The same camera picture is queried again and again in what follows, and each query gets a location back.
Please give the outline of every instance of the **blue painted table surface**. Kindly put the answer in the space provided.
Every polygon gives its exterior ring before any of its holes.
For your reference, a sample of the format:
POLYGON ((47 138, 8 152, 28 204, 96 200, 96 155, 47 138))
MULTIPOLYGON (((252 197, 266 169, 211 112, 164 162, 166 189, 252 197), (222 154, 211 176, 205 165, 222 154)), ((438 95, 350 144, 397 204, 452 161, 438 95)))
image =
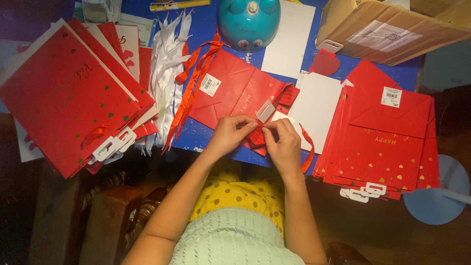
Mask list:
MULTIPOLYGON (((314 14, 314 19, 312 21, 311 31, 309 33, 308 44, 306 46, 306 50, 304 53, 304 59, 302 62, 301 70, 308 71, 312 65, 312 61, 314 56, 317 54, 318 50, 315 47, 315 40, 317 37, 317 32, 319 30, 319 22, 321 19, 322 8, 327 3, 327 0, 300 0, 305 5, 310 5, 316 7, 316 12, 314 14)), ((172 10, 172 11, 163 11, 163 12, 155 12, 152 13, 149 11, 149 5, 151 1, 142 1, 142 0, 123 0, 122 2, 122 13, 131 14, 139 17, 145 17, 149 19, 154 19, 159 17, 160 21, 163 21, 168 13, 168 20, 175 19, 178 15, 183 11, 182 9, 179 10, 172 10)), ((216 22, 218 17, 218 9, 219 9, 219 0, 212 0, 211 4, 208 6, 201 6, 195 7, 194 12, 191 14, 192 22, 190 27, 190 33, 193 36, 188 39, 188 46, 190 53, 193 52, 200 44, 206 41, 212 41, 214 34, 216 33, 216 22)), ((201 50, 200 57, 206 53, 209 47, 204 47, 201 50)), ((265 54, 265 49, 255 52, 253 54, 247 54, 244 52, 236 51, 232 48, 224 47, 225 50, 229 51, 230 53, 234 54, 235 56, 241 58, 242 60, 246 61, 246 57, 248 56, 248 60, 250 64, 261 69, 263 56, 265 54)), ((290 47, 286 47, 286 52, 290 51, 290 47)), ((345 55, 336 55, 336 57, 340 60, 340 68, 339 70, 331 75, 331 78, 335 78, 338 80, 343 81, 345 77, 357 66, 360 62, 360 59, 348 57, 345 55)), ((391 77, 398 85, 407 91, 414 91, 415 85, 417 83, 417 76, 419 73, 419 68, 421 65, 420 57, 416 57, 404 63, 401 63, 397 66, 383 66, 379 64, 375 64, 378 66, 383 72, 385 72, 389 77, 391 77)), ((296 79, 275 75, 269 73, 269 75, 273 76, 274 78, 288 83, 296 83, 296 79)), ((192 118, 188 118, 187 122, 182 128, 181 134, 178 140, 174 141, 172 147, 177 147, 181 149, 187 150, 194 150, 194 151, 201 151, 204 149, 208 144, 209 140, 211 139, 213 130, 206 127, 205 125, 193 120, 192 118)), ((232 153, 227 155, 229 158, 248 162, 251 164, 257 164, 262 166, 270 166, 271 161, 267 157, 262 157, 261 155, 251 151, 247 147, 239 146, 236 150, 232 153)), ((301 151, 301 158, 304 161, 308 153, 305 151, 301 151)), ((314 156, 313 162, 306 172, 307 175, 311 174, 316 164, 317 155, 314 156)))

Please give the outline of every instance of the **light blue round object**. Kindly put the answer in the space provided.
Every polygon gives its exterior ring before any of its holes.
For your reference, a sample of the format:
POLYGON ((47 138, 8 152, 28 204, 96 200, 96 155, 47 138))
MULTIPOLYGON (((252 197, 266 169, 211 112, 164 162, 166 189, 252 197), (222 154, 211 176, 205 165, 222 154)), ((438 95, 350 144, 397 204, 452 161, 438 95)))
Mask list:
MULTIPOLYGON (((468 173, 456 159, 439 155, 439 171, 442 188, 469 194, 468 173)), ((466 206, 464 202, 443 195, 440 189, 420 189, 403 193, 403 196, 407 210, 417 220, 426 224, 446 224, 460 215, 466 206)))
POLYGON ((279 0, 222 0, 219 32, 232 48, 256 52, 273 40, 280 15, 279 0))

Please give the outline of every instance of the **bundle of white ribbons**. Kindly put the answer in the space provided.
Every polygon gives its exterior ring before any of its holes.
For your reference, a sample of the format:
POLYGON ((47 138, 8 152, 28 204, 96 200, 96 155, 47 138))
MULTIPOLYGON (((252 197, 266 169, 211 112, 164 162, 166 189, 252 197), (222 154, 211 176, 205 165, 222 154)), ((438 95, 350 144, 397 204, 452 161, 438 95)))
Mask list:
POLYGON ((183 84, 178 84, 175 77, 183 72, 183 62, 187 61, 191 55, 182 56, 183 46, 188 36, 191 25, 191 12, 186 15, 186 10, 180 14, 170 24, 167 17, 163 23, 159 21, 160 30, 154 35, 152 44, 152 61, 151 61, 151 86, 149 94, 156 101, 159 110, 159 118, 157 119, 157 129, 159 132, 147 136, 145 145, 138 145, 142 154, 144 150, 151 155, 151 149, 154 145, 157 147, 165 146, 170 125, 175 112, 180 106, 182 99, 183 84), (180 34, 175 34, 175 28, 180 23, 180 34))

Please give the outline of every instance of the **woman's right hand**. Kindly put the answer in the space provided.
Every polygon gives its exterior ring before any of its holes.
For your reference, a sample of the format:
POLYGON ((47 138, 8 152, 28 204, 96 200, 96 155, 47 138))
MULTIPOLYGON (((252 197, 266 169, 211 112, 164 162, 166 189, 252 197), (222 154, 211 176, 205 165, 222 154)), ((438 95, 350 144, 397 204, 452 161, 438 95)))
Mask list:
POLYGON ((285 185, 300 179, 304 181, 304 174, 301 172, 301 137, 291 122, 286 118, 269 122, 264 124, 262 131, 267 151, 285 185), (280 138, 278 142, 275 142, 270 129, 277 130, 280 138))

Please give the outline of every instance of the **stack of red gift bags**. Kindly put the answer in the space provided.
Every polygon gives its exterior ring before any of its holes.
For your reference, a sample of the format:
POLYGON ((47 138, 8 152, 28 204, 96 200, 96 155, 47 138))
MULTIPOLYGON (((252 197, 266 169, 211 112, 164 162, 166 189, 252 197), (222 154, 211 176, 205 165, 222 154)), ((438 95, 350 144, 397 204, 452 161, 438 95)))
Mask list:
POLYGON ((138 55, 120 52, 113 23, 98 27, 61 19, 0 75, 1 100, 64 178, 119 159, 156 118, 148 80, 130 71, 138 55))
POLYGON ((361 202, 438 188, 433 98, 402 90, 368 61, 343 84, 313 175, 361 202))

